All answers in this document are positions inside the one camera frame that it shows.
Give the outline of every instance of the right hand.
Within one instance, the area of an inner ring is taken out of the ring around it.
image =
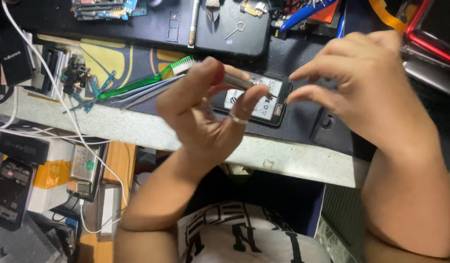
[[[331,40],[290,79],[336,78],[337,90],[306,85],[287,103],[310,100],[337,115],[352,131],[396,156],[438,150],[437,129],[410,87],[400,58],[395,31],[348,34]]]

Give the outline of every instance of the phone battery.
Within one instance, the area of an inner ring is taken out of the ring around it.
[[[99,149],[92,150],[98,154]],[[97,170],[98,160],[87,147],[76,144],[72,152],[72,162],[70,164],[69,178],[85,180],[93,183]]]

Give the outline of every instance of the black lettering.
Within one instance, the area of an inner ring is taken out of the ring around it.
[[[235,244],[233,245],[233,249],[236,251],[245,252],[246,246],[243,244],[243,241],[248,243],[251,247],[251,251],[254,253],[262,253],[262,251],[256,247],[256,242],[254,241],[254,233],[253,227],[243,226],[247,229],[248,238],[245,238],[243,235],[243,231],[241,231],[240,224],[232,225],[231,229],[233,231],[233,235],[235,236]]]
[[[200,232],[197,232],[193,237],[191,237],[191,239],[189,239],[186,263],[191,263],[193,261],[193,256],[191,255],[191,252],[193,251],[193,245],[196,248],[194,256],[197,256],[205,247],[204,245],[202,245]]]
[[[293,250],[293,259],[291,263],[304,263],[301,261],[300,245],[298,244],[297,234],[293,232],[285,232],[290,237],[291,248]]]

